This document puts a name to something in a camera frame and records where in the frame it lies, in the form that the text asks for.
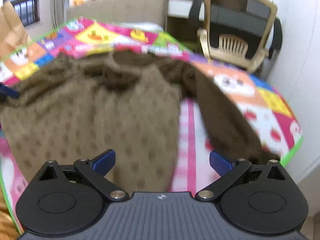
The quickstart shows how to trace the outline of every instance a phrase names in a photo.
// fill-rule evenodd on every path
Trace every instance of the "ribbed gray plate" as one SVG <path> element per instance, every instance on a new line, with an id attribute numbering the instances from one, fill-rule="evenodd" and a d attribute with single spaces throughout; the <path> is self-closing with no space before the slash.
<path id="1" fill-rule="evenodd" d="M 22 240 L 43 238 L 26 233 Z M 142 193 L 124 203 L 111 204 L 91 228 L 60 240 L 304 240 L 299 233 L 279 237 L 247 234 L 227 223 L 211 203 L 188 192 Z"/>

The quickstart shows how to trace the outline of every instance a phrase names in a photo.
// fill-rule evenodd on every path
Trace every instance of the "beige plastic chair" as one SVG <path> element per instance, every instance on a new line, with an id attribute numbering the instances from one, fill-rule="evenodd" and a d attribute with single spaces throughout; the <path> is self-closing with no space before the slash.
<path id="1" fill-rule="evenodd" d="M 247 59 L 245 58 L 245 54 L 248 50 L 248 43 L 237 36 L 227 33 L 222 34 L 219 37 L 219 47 L 214 48 L 210 46 L 211 0 L 204 0 L 204 29 L 199 29 L 197 34 L 205 57 L 231 63 L 246 69 L 250 73 L 257 70 L 268 55 L 265 44 L 276 18 L 277 6 L 268 0 L 256 1 L 266 5 L 270 9 L 270 13 L 258 49 L 252 59 Z"/>

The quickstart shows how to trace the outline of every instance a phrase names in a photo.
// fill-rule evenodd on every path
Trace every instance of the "paper bag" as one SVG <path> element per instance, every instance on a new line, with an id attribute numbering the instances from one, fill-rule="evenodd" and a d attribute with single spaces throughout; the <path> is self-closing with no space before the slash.
<path id="1" fill-rule="evenodd" d="M 0 7 L 0 59 L 30 41 L 14 7 L 5 2 Z"/>

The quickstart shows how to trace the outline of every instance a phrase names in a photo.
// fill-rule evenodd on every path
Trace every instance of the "blue clip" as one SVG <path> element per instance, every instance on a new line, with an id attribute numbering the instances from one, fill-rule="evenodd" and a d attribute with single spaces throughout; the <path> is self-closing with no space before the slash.
<path id="1" fill-rule="evenodd" d="M 221 177 L 233 169 L 232 163 L 215 151 L 210 152 L 209 162 L 211 168 L 213 168 Z"/>
<path id="2" fill-rule="evenodd" d="M 114 150 L 107 150 L 91 160 L 92 169 L 105 176 L 116 164 L 116 153 Z"/>
<path id="3" fill-rule="evenodd" d="M 6 95 L 8 97 L 14 98 L 14 99 L 19 98 L 19 95 L 20 95 L 18 91 L 14 90 L 10 87 L 7 87 L 2 82 L 0 82 L 0 93 Z"/>

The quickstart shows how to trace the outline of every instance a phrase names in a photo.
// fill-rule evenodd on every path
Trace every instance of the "blue gripper pad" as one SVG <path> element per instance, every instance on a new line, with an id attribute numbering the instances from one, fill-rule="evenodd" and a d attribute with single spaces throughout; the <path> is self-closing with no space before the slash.
<path id="1" fill-rule="evenodd" d="M 223 158 L 215 151 L 210 152 L 209 156 L 210 166 L 222 177 L 232 170 L 232 163 Z"/>

